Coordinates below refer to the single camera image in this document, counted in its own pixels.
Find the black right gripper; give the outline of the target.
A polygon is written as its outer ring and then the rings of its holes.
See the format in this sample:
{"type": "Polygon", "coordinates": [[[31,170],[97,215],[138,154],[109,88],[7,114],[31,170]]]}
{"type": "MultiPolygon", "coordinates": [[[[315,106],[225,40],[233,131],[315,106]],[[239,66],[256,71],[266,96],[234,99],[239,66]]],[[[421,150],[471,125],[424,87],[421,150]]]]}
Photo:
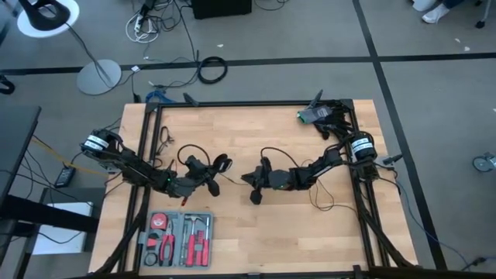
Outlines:
{"type": "Polygon", "coordinates": [[[241,179],[245,181],[253,189],[250,194],[250,200],[253,204],[259,205],[261,203],[263,195],[261,190],[263,188],[269,188],[270,182],[268,175],[271,172],[271,164],[267,157],[262,157],[260,159],[260,166],[255,167],[253,172],[243,174],[241,179]]]}

